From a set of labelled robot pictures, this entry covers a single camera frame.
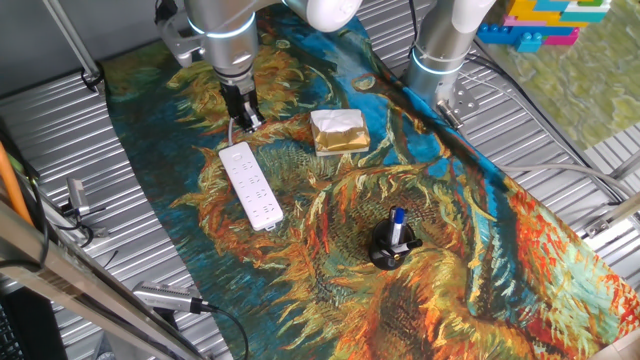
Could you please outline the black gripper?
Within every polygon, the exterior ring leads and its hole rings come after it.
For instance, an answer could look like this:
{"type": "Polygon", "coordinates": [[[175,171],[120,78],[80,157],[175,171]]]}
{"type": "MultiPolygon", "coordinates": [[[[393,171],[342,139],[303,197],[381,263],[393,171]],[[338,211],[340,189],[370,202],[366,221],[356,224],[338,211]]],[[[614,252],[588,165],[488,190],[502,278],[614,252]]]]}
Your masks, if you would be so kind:
{"type": "Polygon", "coordinates": [[[220,84],[229,116],[245,131],[257,131],[263,125],[264,117],[256,108],[253,78],[222,78],[220,84]]]}

